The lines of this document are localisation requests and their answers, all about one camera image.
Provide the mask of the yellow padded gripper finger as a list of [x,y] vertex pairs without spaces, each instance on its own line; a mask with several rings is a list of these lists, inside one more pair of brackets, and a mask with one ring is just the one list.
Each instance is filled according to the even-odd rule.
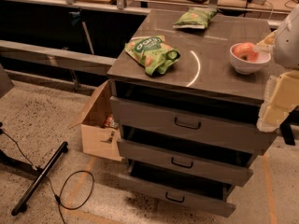
[[271,76],[263,98],[256,126],[261,132],[271,133],[299,106],[299,71]]

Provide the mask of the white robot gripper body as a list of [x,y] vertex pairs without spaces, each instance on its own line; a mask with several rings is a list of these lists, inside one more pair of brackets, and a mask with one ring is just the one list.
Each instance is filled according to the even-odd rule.
[[273,54],[275,62],[285,68],[299,68],[299,5],[277,28]]

